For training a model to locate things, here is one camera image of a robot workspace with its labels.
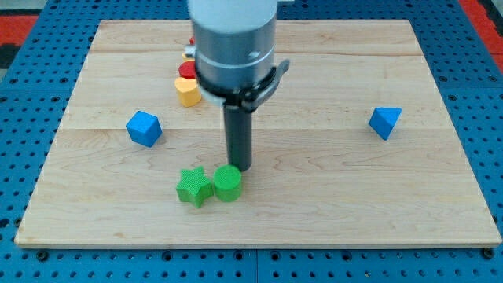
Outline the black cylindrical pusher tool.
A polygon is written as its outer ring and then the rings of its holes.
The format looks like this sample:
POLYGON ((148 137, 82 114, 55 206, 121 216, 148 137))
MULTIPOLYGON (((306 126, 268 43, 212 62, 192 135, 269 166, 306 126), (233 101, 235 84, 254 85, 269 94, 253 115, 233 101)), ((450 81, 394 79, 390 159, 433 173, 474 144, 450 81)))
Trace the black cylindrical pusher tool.
POLYGON ((228 163, 240 171, 252 165, 252 114, 235 105, 223 108, 228 163))

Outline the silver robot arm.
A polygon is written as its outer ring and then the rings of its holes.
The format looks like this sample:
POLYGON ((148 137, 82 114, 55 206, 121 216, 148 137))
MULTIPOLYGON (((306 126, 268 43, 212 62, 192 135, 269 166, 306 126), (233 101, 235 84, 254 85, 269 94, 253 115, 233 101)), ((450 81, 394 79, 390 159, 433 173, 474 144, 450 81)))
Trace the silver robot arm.
POLYGON ((277 88, 277 1, 188 0, 201 92, 222 106, 229 164, 252 164, 252 113, 277 88))

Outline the yellow block behind arm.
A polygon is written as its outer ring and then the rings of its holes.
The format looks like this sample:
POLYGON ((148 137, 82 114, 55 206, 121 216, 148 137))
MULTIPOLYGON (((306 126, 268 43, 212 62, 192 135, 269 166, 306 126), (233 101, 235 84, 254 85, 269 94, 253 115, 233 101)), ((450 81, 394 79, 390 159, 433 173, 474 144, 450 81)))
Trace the yellow block behind arm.
POLYGON ((194 57, 192 57, 192 56, 190 56, 190 55, 188 55, 186 53, 182 54, 182 59, 183 59, 183 61, 195 61, 194 57))

